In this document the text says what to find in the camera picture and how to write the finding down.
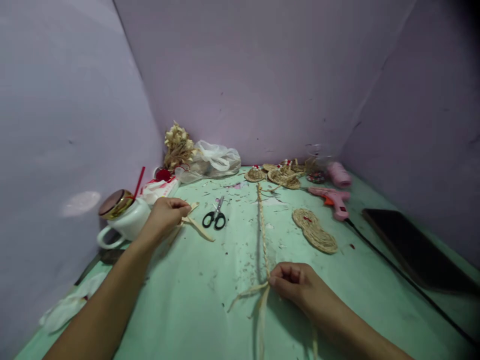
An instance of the red straw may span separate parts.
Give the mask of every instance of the red straw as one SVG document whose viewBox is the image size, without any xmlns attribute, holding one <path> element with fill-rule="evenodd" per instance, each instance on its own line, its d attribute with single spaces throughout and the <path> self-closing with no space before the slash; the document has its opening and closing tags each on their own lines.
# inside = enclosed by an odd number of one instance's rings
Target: red straw
<svg viewBox="0 0 480 360">
<path fill-rule="evenodd" d="M 136 185 L 135 195 L 133 195 L 133 201 L 137 198 L 137 194 L 139 193 L 140 184 L 142 183 L 142 178 L 144 177 L 145 166 L 141 168 L 140 177 L 138 178 L 138 184 Z"/>
</svg>

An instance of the mug handle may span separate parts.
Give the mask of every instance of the mug handle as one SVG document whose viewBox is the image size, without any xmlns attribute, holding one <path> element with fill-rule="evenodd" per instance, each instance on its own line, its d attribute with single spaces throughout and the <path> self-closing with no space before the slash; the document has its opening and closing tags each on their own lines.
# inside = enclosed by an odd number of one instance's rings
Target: mug handle
<svg viewBox="0 0 480 360">
<path fill-rule="evenodd" d="M 112 227 L 110 225 L 107 225 L 96 236 L 96 242 L 98 243 L 98 246 L 101 247 L 102 249 L 107 249 L 107 250 L 114 249 L 125 241 L 125 238 L 123 236 L 120 236 L 120 238 L 114 243 L 106 244 L 104 242 L 104 237 L 110 230 L 112 230 Z"/>
</svg>

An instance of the black scissors handle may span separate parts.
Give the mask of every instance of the black scissors handle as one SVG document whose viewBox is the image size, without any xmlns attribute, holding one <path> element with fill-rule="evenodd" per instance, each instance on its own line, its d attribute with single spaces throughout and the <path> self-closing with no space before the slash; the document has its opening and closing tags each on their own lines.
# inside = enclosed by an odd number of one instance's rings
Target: black scissors handle
<svg viewBox="0 0 480 360">
<path fill-rule="evenodd" d="M 223 223 L 219 226 L 220 219 L 223 219 Z M 207 215 L 205 215 L 201 224 L 203 225 L 204 228 L 209 228 L 210 225 L 214 223 L 215 225 L 213 226 L 213 228 L 215 230 L 220 230 L 220 229 L 223 229 L 223 227 L 225 226 L 225 222 L 226 222 L 225 215 L 223 213 L 219 212 L 215 218 L 215 211 L 210 211 Z"/>
</svg>

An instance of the plastic bag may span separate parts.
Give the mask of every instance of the plastic bag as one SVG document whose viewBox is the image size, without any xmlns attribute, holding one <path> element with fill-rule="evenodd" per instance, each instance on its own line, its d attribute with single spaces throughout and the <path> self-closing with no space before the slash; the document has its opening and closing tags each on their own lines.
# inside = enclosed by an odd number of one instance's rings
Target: plastic bag
<svg viewBox="0 0 480 360">
<path fill-rule="evenodd" d="M 195 144 L 198 151 L 188 166 L 175 169 L 181 183 L 190 184 L 200 179 L 222 178 L 239 172 L 242 161 L 234 148 L 209 144 L 200 140 Z"/>
</svg>

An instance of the hand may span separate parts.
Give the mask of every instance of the hand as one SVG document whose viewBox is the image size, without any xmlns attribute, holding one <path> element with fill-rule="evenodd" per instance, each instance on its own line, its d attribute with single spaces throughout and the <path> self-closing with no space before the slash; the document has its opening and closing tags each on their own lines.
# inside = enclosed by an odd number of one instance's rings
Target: hand
<svg viewBox="0 0 480 360">
<path fill-rule="evenodd" d="M 192 210 L 188 202 L 176 197 L 161 197 L 151 210 L 139 237 L 151 239 L 158 245 L 163 235 L 168 234 Z"/>
<path fill-rule="evenodd" d="M 320 329 L 338 330 L 352 311 L 310 265 L 280 262 L 270 274 L 270 286 L 294 302 Z"/>
</svg>

